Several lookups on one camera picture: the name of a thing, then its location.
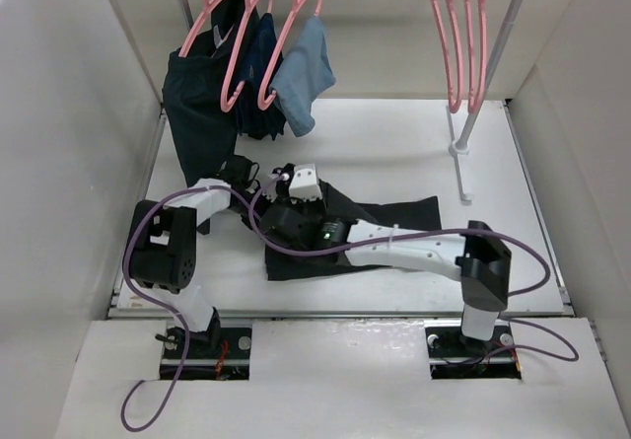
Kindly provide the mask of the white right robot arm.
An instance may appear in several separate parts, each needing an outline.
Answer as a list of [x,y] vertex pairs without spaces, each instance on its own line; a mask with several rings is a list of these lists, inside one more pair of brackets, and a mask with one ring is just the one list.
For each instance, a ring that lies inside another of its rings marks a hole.
[[456,342],[469,354],[490,344],[508,307],[512,252],[479,221],[461,232],[414,231],[275,203],[254,223],[268,248],[299,260],[429,272],[458,282],[463,308]]

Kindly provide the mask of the black trousers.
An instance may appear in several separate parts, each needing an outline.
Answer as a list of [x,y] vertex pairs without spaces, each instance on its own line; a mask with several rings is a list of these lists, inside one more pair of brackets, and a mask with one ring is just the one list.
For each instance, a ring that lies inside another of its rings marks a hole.
[[[289,206],[288,213],[303,223],[302,228],[294,228],[288,236],[273,229],[268,238],[279,246],[290,248],[293,242],[296,251],[315,251],[316,230],[327,216],[339,216],[346,220],[366,220],[368,222],[393,226],[413,231],[433,231],[442,228],[439,200],[436,196],[411,202],[390,204],[356,203],[330,183],[319,183],[322,200],[316,202],[291,203],[286,194],[275,199],[263,195],[255,204],[254,219],[263,217],[270,207]],[[375,270],[374,265],[352,266],[341,260],[341,256],[292,257],[270,248],[265,249],[267,279],[273,282],[331,277],[349,273]]]

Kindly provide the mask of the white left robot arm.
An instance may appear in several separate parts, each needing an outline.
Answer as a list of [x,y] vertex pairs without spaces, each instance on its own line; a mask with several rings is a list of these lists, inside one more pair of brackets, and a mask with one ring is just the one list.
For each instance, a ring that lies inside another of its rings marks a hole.
[[232,156],[215,175],[161,201],[144,199],[135,206],[123,258],[125,283],[175,317],[170,343],[178,351],[188,345],[207,357],[226,342],[217,309],[193,278],[197,238],[209,233],[215,214],[231,210],[247,216],[257,173],[257,163]]

